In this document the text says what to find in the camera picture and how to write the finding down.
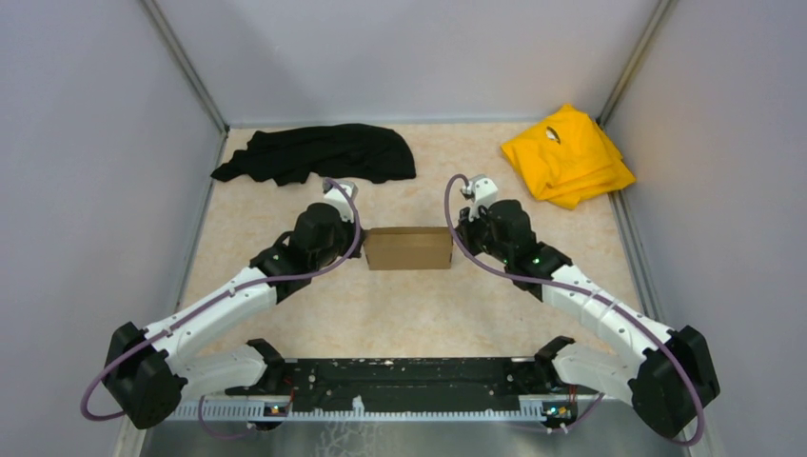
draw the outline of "black cloth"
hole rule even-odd
[[[278,186],[304,183],[313,171],[328,178],[362,178],[375,184],[412,179],[415,159],[395,130],[365,124],[255,132],[246,149],[210,175],[229,181],[248,174]]]

